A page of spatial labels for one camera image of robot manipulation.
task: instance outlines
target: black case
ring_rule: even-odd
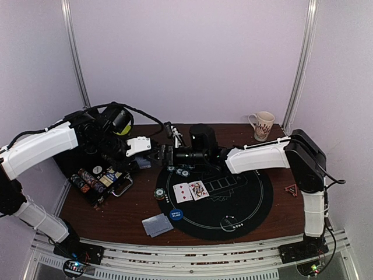
[[[90,188],[88,192],[83,193],[80,191],[79,187],[72,182],[71,176],[73,174],[77,174],[79,169],[83,168],[98,181],[100,181],[100,179],[110,169],[112,169],[110,164],[107,163],[98,152],[89,155],[80,147],[62,152],[55,155],[53,158],[71,185],[77,188],[81,195],[84,196],[88,203],[94,208],[97,208],[102,202],[104,202],[111,195],[111,193],[118,189],[126,180],[126,174],[123,173],[102,193],[97,192],[93,188]],[[101,167],[102,171],[97,173],[97,169],[100,169],[97,167]]]

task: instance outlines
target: mug handle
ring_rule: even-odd
[[[251,122],[251,120],[250,120],[250,117],[251,117],[252,115],[255,117],[256,120],[258,119],[258,116],[257,116],[256,114],[250,114],[250,115],[247,117],[247,119],[249,120],[249,123],[251,124],[251,126],[253,127],[253,129],[255,129],[255,125],[254,125],[254,124]]]

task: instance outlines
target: black oval mat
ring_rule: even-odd
[[[188,177],[183,177],[180,170],[168,171],[165,167],[158,176],[156,187],[166,191],[166,199],[159,201],[161,211],[168,217],[175,208],[184,213],[181,220],[170,219],[175,228],[200,239],[228,240],[248,234],[268,216],[273,187],[264,172],[255,170],[228,177],[189,172]],[[178,204],[173,185],[199,180],[210,196]]]

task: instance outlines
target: white mug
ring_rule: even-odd
[[[250,117],[252,116],[254,116],[256,119],[255,125],[250,120]],[[270,129],[272,128],[273,122],[275,121],[274,115],[269,112],[262,111],[257,114],[250,114],[248,116],[248,119],[249,123],[255,131],[254,138],[260,142],[266,141],[270,133]]]

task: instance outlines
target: dark wood tabletop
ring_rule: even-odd
[[[252,145],[254,132],[247,124],[211,124],[216,132],[220,146]],[[190,125],[177,125],[189,144]],[[149,135],[156,131],[156,125],[137,125],[132,135]],[[274,125],[268,141],[284,136],[279,125]],[[156,135],[160,143],[171,143],[164,134]],[[120,198],[109,197],[99,209],[93,209],[75,188],[71,188],[60,217],[68,220],[79,236],[107,242],[119,242],[158,246],[194,246],[250,242],[277,237],[297,235],[304,231],[303,198],[285,192],[284,188],[294,184],[289,169],[267,169],[273,190],[272,209],[260,227],[246,236],[229,241],[206,241],[191,237],[178,229],[161,234],[155,238],[147,236],[142,220],[161,213],[153,194],[160,167],[141,170],[133,175],[134,185]]]

